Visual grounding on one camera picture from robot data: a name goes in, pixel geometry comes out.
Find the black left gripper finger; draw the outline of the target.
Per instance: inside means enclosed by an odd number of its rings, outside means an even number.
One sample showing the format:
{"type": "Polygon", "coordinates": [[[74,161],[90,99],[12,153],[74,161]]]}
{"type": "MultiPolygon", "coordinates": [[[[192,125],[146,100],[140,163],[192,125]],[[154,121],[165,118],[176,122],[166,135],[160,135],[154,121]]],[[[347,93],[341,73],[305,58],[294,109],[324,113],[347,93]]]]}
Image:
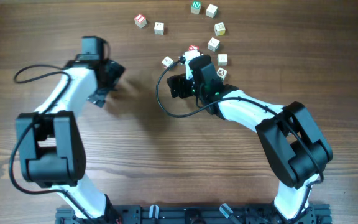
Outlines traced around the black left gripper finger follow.
{"type": "Polygon", "coordinates": [[[120,77],[125,72],[126,68],[123,67],[121,64],[109,60],[106,65],[106,84],[108,90],[114,90],[120,77]]]}
{"type": "Polygon", "coordinates": [[[109,90],[96,90],[93,94],[91,94],[87,100],[94,105],[102,108],[106,102],[106,96],[109,93],[109,90]]]}

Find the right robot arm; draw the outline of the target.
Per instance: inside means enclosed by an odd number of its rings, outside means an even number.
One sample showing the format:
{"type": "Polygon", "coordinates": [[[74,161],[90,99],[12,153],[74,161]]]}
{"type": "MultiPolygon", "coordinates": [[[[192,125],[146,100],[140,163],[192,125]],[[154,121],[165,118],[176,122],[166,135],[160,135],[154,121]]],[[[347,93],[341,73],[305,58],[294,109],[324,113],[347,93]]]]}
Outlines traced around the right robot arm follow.
{"type": "Polygon", "coordinates": [[[306,107],[293,102],[274,105],[257,100],[235,86],[225,84],[209,55],[196,51],[179,58],[182,75],[169,77],[173,97],[195,96],[199,110],[239,123],[258,135],[270,168],[279,181],[272,203],[218,207],[130,206],[119,223],[331,223],[329,205],[313,204],[313,186],[324,181],[324,169],[333,152],[306,107]]]}

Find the red O letter block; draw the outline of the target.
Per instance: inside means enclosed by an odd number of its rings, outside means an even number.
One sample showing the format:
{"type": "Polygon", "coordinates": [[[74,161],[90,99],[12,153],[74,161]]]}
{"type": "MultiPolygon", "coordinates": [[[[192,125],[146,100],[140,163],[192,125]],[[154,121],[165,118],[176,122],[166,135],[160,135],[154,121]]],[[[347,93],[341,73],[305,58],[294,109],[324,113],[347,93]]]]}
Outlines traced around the red O letter block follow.
{"type": "Polygon", "coordinates": [[[170,67],[171,65],[174,64],[174,60],[172,58],[170,58],[169,56],[166,56],[163,60],[162,60],[162,66],[164,69],[170,67]]]}

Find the red A letter block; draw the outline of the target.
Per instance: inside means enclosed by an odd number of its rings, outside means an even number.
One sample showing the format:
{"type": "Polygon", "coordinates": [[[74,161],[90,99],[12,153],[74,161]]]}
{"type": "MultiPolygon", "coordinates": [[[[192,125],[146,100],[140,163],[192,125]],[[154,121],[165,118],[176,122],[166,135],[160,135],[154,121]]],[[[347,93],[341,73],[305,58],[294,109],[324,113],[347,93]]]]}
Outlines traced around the red A letter block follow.
{"type": "Polygon", "coordinates": [[[199,47],[196,46],[196,45],[190,45],[189,48],[188,48],[188,51],[192,51],[192,50],[199,51],[199,47]]]}

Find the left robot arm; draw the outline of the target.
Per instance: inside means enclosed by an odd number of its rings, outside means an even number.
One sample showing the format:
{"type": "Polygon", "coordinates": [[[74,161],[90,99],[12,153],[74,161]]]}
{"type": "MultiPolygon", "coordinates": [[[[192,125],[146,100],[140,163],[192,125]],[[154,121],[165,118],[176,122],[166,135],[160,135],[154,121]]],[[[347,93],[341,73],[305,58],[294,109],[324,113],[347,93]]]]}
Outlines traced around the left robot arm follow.
{"type": "Polygon", "coordinates": [[[9,160],[13,186],[29,195],[14,177],[14,158],[19,156],[21,173],[27,182],[40,187],[37,194],[59,194],[68,204],[58,208],[56,223],[121,223],[109,197],[86,175],[86,154],[76,123],[87,101],[103,107],[125,68],[109,58],[108,42],[84,36],[81,52],[52,75],[61,80],[50,96],[33,112],[16,119],[17,143],[9,160]]]}

